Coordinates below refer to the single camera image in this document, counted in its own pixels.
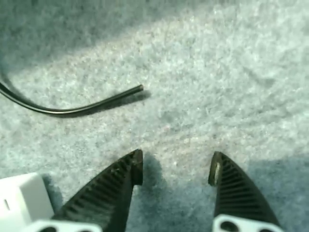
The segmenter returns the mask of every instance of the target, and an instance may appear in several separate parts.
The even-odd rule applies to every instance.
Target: white power adapter
[[[17,232],[38,219],[54,215],[38,173],[0,179],[0,231]]]

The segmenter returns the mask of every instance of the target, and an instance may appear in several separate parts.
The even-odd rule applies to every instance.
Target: ridged grip texture
[[[53,219],[95,223],[104,232],[124,232],[133,186],[142,184],[142,171],[142,151],[135,150],[94,177]]]
[[[209,184],[217,186],[214,216],[231,216],[273,223],[279,222],[253,181],[228,156],[215,152]]]

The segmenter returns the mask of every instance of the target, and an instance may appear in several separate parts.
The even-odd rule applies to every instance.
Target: wire
[[[82,106],[78,108],[72,108],[72,109],[51,109],[51,108],[46,108],[39,106],[37,104],[34,104],[28,100],[25,100],[12,91],[10,91],[7,87],[5,87],[2,83],[0,83],[0,93],[7,97],[8,99],[12,100],[13,102],[36,112],[43,113],[43,114],[48,114],[48,115],[73,115],[73,114],[78,114],[78,113],[84,113],[88,112],[90,110],[97,109],[99,107],[104,107],[104,106],[109,106],[115,101],[121,100],[123,98],[126,98],[130,95],[133,95],[135,93],[143,91],[144,87],[143,85],[136,86],[134,88],[131,88],[125,92],[119,93],[115,96],[112,96],[110,98],[104,99],[102,101],[87,105],[87,106]]]

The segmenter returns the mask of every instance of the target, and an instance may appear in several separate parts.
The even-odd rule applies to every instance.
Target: carpet
[[[309,1],[1,0],[1,81],[72,108],[143,84],[119,107],[38,114],[0,96],[0,178],[44,175],[55,210],[144,151],[128,232],[210,231],[214,151],[288,232],[309,231]]]

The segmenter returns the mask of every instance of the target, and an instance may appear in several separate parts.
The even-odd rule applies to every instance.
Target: white plastic block
[[[223,223],[231,223],[236,226],[237,230],[225,230]],[[283,232],[283,230],[268,222],[250,220],[242,217],[234,217],[226,214],[219,214],[216,216],[212,223],[212,232]]]
[[[102,229],[100,226],[90,223],[38,220],[21,232],[102,232]]]
[[[0,179],[0,231],[18,232],[38,219],[52,217],[44,182],[38,173]]]

